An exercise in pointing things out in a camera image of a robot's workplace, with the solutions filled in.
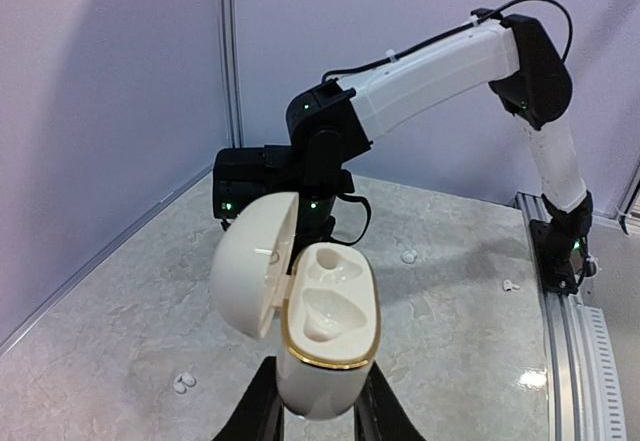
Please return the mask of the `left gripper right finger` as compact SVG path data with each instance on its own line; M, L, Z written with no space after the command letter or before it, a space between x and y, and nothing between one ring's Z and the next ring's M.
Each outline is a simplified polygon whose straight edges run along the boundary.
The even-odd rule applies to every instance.
M353 410L355 440L425 440L405 413L376 362L369 370Z

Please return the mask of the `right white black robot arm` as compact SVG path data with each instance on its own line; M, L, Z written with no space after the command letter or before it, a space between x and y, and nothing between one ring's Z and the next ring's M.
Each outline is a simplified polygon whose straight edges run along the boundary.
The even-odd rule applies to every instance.
M213 214L228 224L263 195L295 191L299 244L327 239L333 202L354 195L346 163L419 122L444 126L445 138L465 149L463 132L497 105L531 147L550 216L544 251L564 259L586 249L593 210L565 119L571 96L565 56L538 19L476 10L466 24L415 47L326 73L289 102L286 144L220 151Z

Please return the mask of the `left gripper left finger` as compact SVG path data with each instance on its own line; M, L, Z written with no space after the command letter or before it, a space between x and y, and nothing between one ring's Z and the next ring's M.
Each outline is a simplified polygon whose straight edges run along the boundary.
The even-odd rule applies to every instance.
M231 417L213 441L282 441L284 404L276 385L276 357L266 357Z

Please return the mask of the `white stem earbud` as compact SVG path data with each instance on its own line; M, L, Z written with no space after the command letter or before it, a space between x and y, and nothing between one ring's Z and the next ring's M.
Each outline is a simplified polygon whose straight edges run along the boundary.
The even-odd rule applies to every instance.
M503 281L502 288L505 292L520 290L520 286L509 279Z

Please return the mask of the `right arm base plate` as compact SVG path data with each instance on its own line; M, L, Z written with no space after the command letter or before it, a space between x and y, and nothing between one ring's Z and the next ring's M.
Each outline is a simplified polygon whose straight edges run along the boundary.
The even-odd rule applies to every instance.
M545 292L568 296L579 293L586 278L597 274L596 259L589 253L588 239L573 239L551 223L529 222L534 260Z

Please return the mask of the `small white case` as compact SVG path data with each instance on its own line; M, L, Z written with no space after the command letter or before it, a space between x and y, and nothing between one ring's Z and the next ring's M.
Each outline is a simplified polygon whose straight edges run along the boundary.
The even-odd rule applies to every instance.
M300 417L328 420L364 387L380 343L380 302L360 251L315 242L293 252L299 205L295 192L251 202L218 244L211 282L218 312L236 331L260 340L280 318L280 397Z

